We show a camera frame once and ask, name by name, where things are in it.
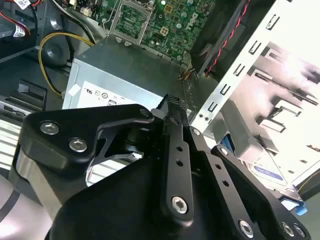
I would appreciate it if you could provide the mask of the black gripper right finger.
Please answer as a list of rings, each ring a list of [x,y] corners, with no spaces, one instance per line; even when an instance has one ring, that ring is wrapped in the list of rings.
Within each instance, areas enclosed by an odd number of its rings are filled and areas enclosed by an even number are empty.
[[[193,192],[215,240],[309,240],[303,224],[223,145],[210,149],[182,117]]]

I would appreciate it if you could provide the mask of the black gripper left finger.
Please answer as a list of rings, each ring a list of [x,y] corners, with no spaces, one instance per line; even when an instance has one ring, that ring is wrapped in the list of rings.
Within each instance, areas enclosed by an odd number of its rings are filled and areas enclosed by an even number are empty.
[[[183,117],[186,105],[169,95],[153,110],[127,104],[33,113],[22,125],[16,171],[54,221],[81,191],[140,160],[159,160],[161,212],[173,223],[192,223],[190,149]]]

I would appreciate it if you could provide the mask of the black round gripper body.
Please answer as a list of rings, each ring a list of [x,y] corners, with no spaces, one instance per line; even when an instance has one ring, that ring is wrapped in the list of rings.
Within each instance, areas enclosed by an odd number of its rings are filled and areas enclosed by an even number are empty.
[[[139,160],[71,197],[55,217],[51,240],[238,240],[239,228],[211,183],[204,153],[193,153],[194,219],[179,227],[161,211],[162,163]]]

